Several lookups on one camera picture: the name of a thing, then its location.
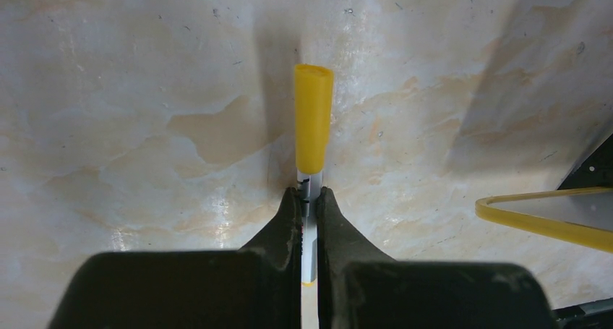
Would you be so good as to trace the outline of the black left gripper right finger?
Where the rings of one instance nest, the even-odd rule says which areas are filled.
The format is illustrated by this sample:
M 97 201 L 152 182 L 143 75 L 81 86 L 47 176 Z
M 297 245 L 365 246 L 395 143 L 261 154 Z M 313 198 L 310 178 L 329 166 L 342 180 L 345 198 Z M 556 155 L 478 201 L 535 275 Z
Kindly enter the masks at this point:
M 395 260 L 341 213 L 317 201 L 321 328 L 555 328 L 525 268 L 505 262 Z

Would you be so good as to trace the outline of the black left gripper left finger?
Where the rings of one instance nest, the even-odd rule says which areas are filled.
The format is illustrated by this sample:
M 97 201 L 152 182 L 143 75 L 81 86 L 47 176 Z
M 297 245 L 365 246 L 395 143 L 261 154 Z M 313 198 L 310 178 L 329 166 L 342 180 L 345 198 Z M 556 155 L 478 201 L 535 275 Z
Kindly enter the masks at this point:
M 239 249 L 105 252 L 74 274 L 50 328 L 300 328 L 301 209 L 288 188 Z

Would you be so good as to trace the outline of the white marker pen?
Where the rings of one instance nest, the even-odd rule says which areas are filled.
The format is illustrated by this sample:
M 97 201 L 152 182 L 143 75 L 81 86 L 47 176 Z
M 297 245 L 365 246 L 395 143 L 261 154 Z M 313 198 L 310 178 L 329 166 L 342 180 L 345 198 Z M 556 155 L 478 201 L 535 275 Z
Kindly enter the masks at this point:
M 322 172 L 296 171 L 301 206 L 301 283 L 311 286 L 317 278 L 317 200 L 322 190 Z

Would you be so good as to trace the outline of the yellow marker cap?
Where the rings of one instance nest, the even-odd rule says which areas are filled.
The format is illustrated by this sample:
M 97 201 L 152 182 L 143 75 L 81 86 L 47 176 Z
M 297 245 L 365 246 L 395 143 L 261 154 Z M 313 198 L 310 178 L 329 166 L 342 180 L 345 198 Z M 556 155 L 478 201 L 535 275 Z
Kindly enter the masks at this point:
M 334 74 L 331 69 L 297 64 L 293 71 L 296 167 L 321 172 L 330 136 Z

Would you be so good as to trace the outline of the yellow framed whiteboard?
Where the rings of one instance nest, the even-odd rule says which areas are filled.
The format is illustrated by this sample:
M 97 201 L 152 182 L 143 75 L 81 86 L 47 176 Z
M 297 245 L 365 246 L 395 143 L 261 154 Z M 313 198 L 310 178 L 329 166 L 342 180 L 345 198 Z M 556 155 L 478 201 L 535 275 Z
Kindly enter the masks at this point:
M 584 247 L 612 252 L 612 189 L 590 187 L 486 197 L 481 219 Z

